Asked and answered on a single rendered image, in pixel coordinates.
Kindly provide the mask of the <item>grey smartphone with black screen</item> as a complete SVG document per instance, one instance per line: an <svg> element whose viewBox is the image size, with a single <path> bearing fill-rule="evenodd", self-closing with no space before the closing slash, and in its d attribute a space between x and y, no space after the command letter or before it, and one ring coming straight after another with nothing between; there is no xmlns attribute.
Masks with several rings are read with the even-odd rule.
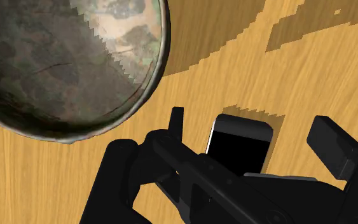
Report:
<svg viewBox="0 0 358 224"><path fill-rule="evenodd" d="M260 173L273 137L266 122L220 114L214 120L205 153L237 176Z"/></svg>

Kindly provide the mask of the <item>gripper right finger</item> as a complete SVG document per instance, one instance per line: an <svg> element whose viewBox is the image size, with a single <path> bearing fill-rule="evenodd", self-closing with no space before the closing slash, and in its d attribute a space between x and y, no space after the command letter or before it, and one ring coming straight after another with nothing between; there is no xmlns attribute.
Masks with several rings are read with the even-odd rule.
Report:
<svg viewBox="0 0 358 224"><path fill-rule="evenodd" d="M345 199L337 224L358 224L358 141L328 116L317 115L307 144L337 180L345 180Z"/></svg>

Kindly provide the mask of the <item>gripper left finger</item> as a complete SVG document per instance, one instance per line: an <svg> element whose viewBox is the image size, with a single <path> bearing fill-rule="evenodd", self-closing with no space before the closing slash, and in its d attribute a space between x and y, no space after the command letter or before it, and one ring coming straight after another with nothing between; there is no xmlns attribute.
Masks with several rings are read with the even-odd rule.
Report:
<svg viewBox="0 0 358 224"><path fill-rule="evenodd" d="M167 129L153 130L142 144L108 144L79 224L151 224L134 208L141 185L155 183L185 224L293 224L271 199L245 183L210 153L182 142L184 110L174 107Z"/></svg>

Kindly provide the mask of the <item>mottled green brown bowl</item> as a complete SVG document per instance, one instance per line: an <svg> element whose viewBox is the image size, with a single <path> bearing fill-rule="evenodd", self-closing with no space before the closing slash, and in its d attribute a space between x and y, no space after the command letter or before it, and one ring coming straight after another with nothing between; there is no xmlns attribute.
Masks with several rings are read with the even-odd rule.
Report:
<svg viewBox="0 0 358 224"><path fill-rule="evenodd" d="M71 144L129 119L170 50L168 0L0 0L0 126Z"/></svg>

